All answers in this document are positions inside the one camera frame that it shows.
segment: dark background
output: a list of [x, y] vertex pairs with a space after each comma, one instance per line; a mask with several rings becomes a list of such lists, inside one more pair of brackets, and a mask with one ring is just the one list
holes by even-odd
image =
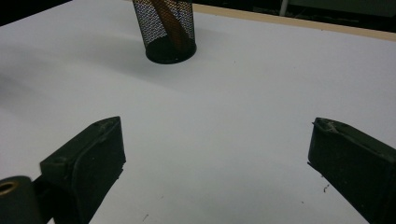
[[[0, 26], [68, 1], [70, 0], [13, 0], [3, 3], [0, 7]], [[192, 0], [192, 2], [270, 15], [279, 15], [281, 6], [281, 0]], [[396, 15], [388, 18], [312, 7], [288, 6], [286, 17], [396, 33]]]

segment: white surface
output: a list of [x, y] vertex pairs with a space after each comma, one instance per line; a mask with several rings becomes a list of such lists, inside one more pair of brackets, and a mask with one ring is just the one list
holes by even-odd
[[120, 115], [127, 163], [92, 223], [366, 223], [310, 168], [315, 117], [396, 147], [396, 43], [195, 14], [198, 50], [150, 62], [125, 1], [0, 27], [0, 179]]

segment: black mesh cup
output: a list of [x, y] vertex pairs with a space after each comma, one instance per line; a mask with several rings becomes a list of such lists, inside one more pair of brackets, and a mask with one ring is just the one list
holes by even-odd
[[180, 63], [196, 51], [191, 0], [133, 0], [146, 56]]

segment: brown pencil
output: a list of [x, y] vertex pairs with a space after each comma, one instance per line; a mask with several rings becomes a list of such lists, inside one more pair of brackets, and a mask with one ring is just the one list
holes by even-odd
[[160, 17], [163, 28], [176, 50], [185, 52], [191, 47], [191, 40], [164, 0], [149, 0]]

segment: wooden table edge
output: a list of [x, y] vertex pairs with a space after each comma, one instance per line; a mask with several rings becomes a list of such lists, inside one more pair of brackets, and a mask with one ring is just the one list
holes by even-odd
[[193, 4], [192, 8], [194, 12], [200, 12], [205, 14], [231, 17], [242, 20], [264, 21], [264, 22], [271, 22], [276, 24], [299, 26], [299, 27], [333, 31], [333, 32], [350, 34], [350, 35], [361, 35], [361, 36], [367, 36], [367, 37], [396, 42], [396, 34], [390, 32], [368, 30], [357, 27], [349, 27], [349, 26], [329, 24], [329, 23], [317, 22], [317, 21], [298, 20], [294, 18], [266, 15], [256, 12], [248, 12], [248, 11], [229, 9], [223, 7], [212, 7], [212, 6], [206, 6], [200, 4]]

